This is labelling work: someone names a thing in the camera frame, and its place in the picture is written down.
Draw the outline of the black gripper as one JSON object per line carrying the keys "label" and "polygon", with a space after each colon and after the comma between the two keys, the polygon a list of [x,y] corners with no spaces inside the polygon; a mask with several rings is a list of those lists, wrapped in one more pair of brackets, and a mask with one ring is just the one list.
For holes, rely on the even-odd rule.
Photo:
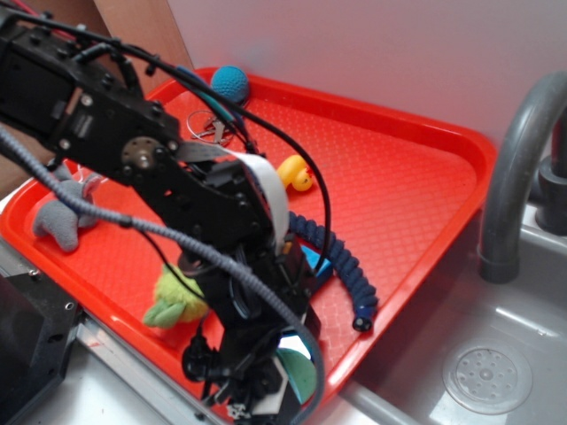
{"label": "black gripper", "polygon": [[[233,421],[304,421],[322,402],[322,353],[315,346],[321,322],[309,309],[301,324],[308,336],[282,322],[227,328],[210,311],[183,352],[183,373],[203,384],[204,406],[225,406]],[[276,355],[281,348],[300,352],[315,365],[315,394],[303,406]]]}

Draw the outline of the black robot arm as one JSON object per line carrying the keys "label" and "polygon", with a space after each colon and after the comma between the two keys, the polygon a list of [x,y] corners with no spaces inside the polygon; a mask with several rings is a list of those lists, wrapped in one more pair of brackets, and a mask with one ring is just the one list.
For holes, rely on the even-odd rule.
{"label": "black robot arm", "polygon": [[195,75],[124,42],[1,10],[1,121],[132,188],[152,223],[106,210],[58,182],[11,135],[1,152],[77,213],[176,242],[222,326],[218,347],[197,330],[182,356],[207,406],[238,424],[300,424],[322,401],[322,353],[308,328],[315,274],[291,227],[286,190],[252,140],[236,153],[186,142],[176,117],[144,97],[131,58],[201,98],[238,136],[243,110]]}

